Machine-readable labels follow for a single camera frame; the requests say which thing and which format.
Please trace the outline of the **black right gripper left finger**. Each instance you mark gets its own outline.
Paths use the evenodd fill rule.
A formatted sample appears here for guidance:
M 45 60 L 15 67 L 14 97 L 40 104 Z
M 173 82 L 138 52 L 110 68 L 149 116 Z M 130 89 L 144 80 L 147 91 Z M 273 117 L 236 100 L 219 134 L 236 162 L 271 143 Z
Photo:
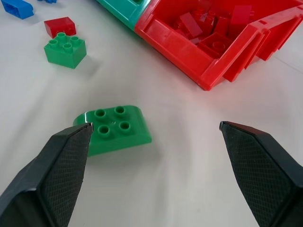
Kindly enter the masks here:
M 54 134 L 0 196 L 2 227 L 68 226 L 84 178 L 93 126 Z

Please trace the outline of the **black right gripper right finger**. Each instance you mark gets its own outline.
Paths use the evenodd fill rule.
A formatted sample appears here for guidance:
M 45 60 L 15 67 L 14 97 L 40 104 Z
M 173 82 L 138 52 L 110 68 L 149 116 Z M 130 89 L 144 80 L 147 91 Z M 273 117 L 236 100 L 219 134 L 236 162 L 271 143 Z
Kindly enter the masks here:
M 303 225 L 303 167 L 268 133 L 222 121 L 237 184 L 261 227 Z

